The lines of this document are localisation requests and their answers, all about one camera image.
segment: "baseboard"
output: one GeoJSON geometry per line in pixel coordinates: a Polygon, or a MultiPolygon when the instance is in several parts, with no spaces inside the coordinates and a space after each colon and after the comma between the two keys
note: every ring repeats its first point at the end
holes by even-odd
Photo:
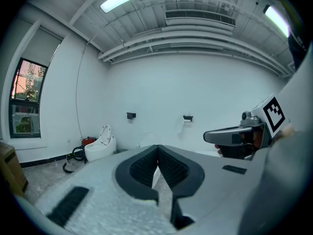
{"type": "Polygon", "coordinates": [[[47,164],[47,163],[51,163],[51,162],[65,159],[66,157],[67,157],[66,155],[62,155],[62,156],[58,156],[58,157],[54,157],[54,158],[50,158],[50,159],[42,159],[42,160],[37,160],[37,161],[20,163],[20,165],[22,168],[36,166],[36,165],[43,165],[43,164],[47,164]]]}

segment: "electrical cable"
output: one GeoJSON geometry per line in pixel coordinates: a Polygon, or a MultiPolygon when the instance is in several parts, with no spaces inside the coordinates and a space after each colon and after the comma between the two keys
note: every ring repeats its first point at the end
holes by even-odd
{"type": "Polygon", "coordinates": [[[82,161],[80,164],[82,164],[82,163],[87,163],[87,158],[86,158],[86,155],[85,155],[85,149],[84,149],[84,147],[81,145],[81,146],[79,146],[79,147],[75,147],[73,150],[72,150],[72,155],[71,155],[71,157],[70,158],[67,158],[66,157],[66,162],[65,162],[65,164],[63,165],[63,171],[65,172],[65,173],[72,173],[73,172],[73,170],[72,170],[72,168],[70,167],[70,165],[69,165],[69,160],[70,159],[75,159],[75,160],[77,160],[77,161],[82,161]],[[74,154],[74,151],[76,150],[76,149],[81,149],[80,150],[80,154],[74,154]]]}
{"type": "Polygon", "coordinates": [[[83,138],[83,135],[82,135],[82,131],[81,131],[81,129],[80,129],[80,124],[79,124],[79,119],[78,119],[78,110],[77,110],[77,85],[78,85],[79,71],[80,71],[80,67],[81,67],[81,65],[82,65],[83,56],[84,56],[84,54],[85,54],[85,50],[86,50],[87,44],[85,45],[85,48],[84,48],[84,51],[83,51],[83,54],[82,54],[82,58],[80,59],[79,68],[78,68],[78,72],[77,72],[77,79],[76,79],[76,90],[75,90],[76,115],[77,115],[78,128],[79,128],[79,132],[80,132],[81,138],[83,138]]]}

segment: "black cable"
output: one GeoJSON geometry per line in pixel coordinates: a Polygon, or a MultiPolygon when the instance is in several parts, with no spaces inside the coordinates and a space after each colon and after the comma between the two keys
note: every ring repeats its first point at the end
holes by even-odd
{"type": "Polygon", "coordinates": [[[81,131],[81,129],[80,129],[80,124],[79,124],[79,119],[78,119],[78,110],[77,110],[77,84],[78,84],[78,76],[79,76],[80,66],[82,65],[82,61],[83,61],[83,57],[84,57],[84,54],[85,54],[85,50],[86,50],[87,44],[86,44],[85,47],[84,47],[84,51],[83,51],[83,54],[82,54],[82,58],[81,58],[80,63],[79,63],[79,68],[78,68],[78,72],[77,72],[77,79],[76,79],[76,91],[75,91],[76,115],[77,115],[78,128],[79,128],[79,132],[80,132],[81,138],[83,138],[83,135],[82,135],[82,131],[81,131]]]}
{"type": "MultiPolygon", "coordinates": [[[[86,155],[85,155],[85,148],[83,146],[79,146],[79,147],[75,147],[72,151],[72,156],[70,156],[69,158],[67,158],[67,160],[70,160],[70,159],[75,159],[77,161],[84,161],[84,163],[86,164],[87,163],[87,158],[86,158],[86,155]],[[77,149],[81,149],[80,150],[80,154],[76,154],[74,155],[74,151],[77,150],[77,149]]],[[[65,162],[65,164],[63,165],[63,171],[65,173],[72,173],[73,171],[71,170],[67,170],[65,167],[66,167],[67,163],[65,162]]]]}

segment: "floor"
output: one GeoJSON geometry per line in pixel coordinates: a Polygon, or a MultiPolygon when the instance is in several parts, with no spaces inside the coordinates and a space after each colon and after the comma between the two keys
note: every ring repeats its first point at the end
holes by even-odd
{"type": "MultiPolygon", "coordinates": [[[[65,162],[65,160],[59,160],[48,164],[23,168],[25,177],[28,180],[25,195],[32,204],[51,186],[70,175],[63,171],[62,167],[65,162]]],[[[82,162],[72,160],[69,163],[72,170],[76,170],[84,165],[82,162]]],[[[159,208],[161,212],[170,219],[173,194],[162,174],[154,189],[159,192],[159,208]]]]}
{"type": "MultiPolygon", "coordinates": [[[[48,164],[23,168],[25,177],[28,180],[25,196],[32,204],[34,204],[40,195],[52,185],[70,175],[63,171],[62,167],[65,162],[66,160],[64,159],[48,164]]],[[[80,161],[72,162],[72,160],[70,160],[69,163],[72,170],[76,170],[84,165],[80,161]]]]}

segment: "white toilet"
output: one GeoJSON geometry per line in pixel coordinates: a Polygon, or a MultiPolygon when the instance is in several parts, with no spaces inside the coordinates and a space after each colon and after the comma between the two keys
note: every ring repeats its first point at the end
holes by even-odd
{"type": "Polygon", "coordinates": [[[111,126],[104,125],[100,137],[85,146],[85,155],[89,162],[112,155],[116,151],[116,138],[111,136],[111,126]]]}

